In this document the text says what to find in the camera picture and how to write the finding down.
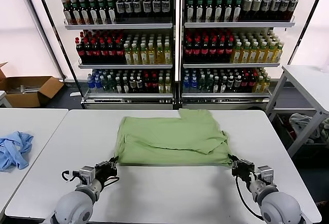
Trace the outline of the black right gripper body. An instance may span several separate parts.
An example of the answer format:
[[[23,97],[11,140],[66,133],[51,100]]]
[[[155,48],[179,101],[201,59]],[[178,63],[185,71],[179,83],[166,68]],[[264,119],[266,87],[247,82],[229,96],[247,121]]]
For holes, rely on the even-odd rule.
[[[232,176],[239,177],[241,179],[250,179],[254,173],[255,164],[247,160],[239,160],[237,166],[232,166]]]

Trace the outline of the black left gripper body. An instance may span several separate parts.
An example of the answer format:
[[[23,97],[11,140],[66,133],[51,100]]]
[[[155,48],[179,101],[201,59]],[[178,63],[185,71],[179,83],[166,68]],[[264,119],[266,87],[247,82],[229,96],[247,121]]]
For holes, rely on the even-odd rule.
[[[109,161],[103,161],[95,165],[95,177],[99,181],[108,181],[117,177],[117,168]]]

